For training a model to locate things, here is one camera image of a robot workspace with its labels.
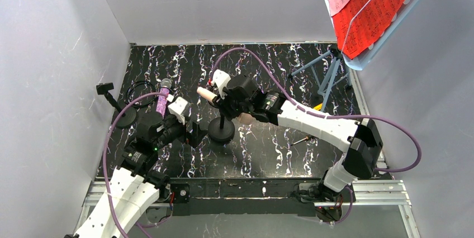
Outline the purple glitter microphone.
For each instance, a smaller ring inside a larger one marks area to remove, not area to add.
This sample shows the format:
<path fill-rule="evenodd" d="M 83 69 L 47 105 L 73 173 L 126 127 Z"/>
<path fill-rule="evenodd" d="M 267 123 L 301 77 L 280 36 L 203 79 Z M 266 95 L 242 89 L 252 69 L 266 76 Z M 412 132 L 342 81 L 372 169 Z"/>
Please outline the purple glitter microphone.
<path fill-rule="evenodd" d="M 157 99 L 157 106 L 155 111 L 159 113 L 163 118 L 166 116 L 166 109 L 167 109 L 167 97 L 173 87 L 173 81 L 169 78 L 164 78 L 161 80 L 159 85 L 159 93 Z"/>

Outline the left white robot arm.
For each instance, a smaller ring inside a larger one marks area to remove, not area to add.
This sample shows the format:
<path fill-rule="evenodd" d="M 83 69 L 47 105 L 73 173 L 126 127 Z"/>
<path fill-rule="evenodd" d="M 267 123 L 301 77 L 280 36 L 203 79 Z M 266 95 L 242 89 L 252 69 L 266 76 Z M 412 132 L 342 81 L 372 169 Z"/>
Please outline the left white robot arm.
<path fill-rule="evenodd" d="M 174 141 L 196 148 L 207 133 L 207 123 L 197 123 L 187 116 L 163 117 L 157 113 L 143 118 L 126 143 L 103 195 L 71 236 L 126 237 L 152 203 L 173 196 L 170 177 L 153 168 L 159 150 Z"/>

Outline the black round mic stand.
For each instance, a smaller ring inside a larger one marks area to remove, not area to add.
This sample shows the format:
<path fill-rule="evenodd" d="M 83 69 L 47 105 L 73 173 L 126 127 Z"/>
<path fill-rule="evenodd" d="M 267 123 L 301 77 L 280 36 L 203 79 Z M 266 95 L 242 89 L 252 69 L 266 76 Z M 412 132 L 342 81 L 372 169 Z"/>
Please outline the black round mic stand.
<path fill-rule="evenodd" d="M 235 135 L 235 125 L 220 112 L 219 117 L 214 118 L 208 125 L 209 138 L 218 144 L 228 144 Z"/>
<path fill-rule="evenodd" d="M 107 102 L 117 111 L 121 112 L 123 107 L 118 103 L 114 96 L 110 93 L 114 89 L 113 83 L 100 83 L 96 85 L 96 92 L 99 96 L 104 96 Z M 118 122 L 116 127 L 125 129 L 132 126 L 138 119 L 137 111 L 134 108 L 129 108 L 121 116 L 116 117 Z"/>

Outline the beige pink microphone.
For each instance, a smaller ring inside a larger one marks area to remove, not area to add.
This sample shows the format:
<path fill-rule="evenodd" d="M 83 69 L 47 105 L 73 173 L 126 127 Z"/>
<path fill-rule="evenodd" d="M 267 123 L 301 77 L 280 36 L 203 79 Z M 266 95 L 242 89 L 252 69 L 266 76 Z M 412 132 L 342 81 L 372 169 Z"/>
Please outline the beige pink microphone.
<path fill-rule="evenodd" d="M 250 114 L 237 111 L 229 101 L 222 99 L 219 95 L 210 90 L 198 87 L 196 92 L 205 100 L 207 100 L 213 107 L 217 108 L 228 120 L 236 119 L 238 122 L 250 125 L 255 121 Z"/>

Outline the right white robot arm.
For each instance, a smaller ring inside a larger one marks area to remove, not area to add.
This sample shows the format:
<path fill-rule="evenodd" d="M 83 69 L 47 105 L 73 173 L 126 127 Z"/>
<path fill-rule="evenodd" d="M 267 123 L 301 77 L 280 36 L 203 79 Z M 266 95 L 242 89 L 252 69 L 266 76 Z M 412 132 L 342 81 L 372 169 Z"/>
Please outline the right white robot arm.
<path fill-rule="evenodd" d="M 333 119 L 282 92 L 262 92 L 242 74 L 231 77 L 217 70 L 210 83 L 219 91 L 212 101 L 228 119 L 294 128 L 337 147 L 343 155 L 325 172 L 321 190 L 339 193 L 346 185 L 373 176 L 382 142 L 372 120 Z"/>

